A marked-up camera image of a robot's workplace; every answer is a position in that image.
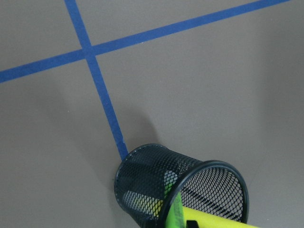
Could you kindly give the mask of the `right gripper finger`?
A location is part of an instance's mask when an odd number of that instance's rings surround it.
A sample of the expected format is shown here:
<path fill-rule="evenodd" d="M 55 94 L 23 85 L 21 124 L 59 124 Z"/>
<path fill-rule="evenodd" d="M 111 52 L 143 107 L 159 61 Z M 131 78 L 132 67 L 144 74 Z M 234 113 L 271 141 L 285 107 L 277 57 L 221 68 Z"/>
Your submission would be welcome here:
<path fill-rule="evenodd" d="M 186 228 L 199 228 L 199 224 L 196 220 L 187 220 Z"/>

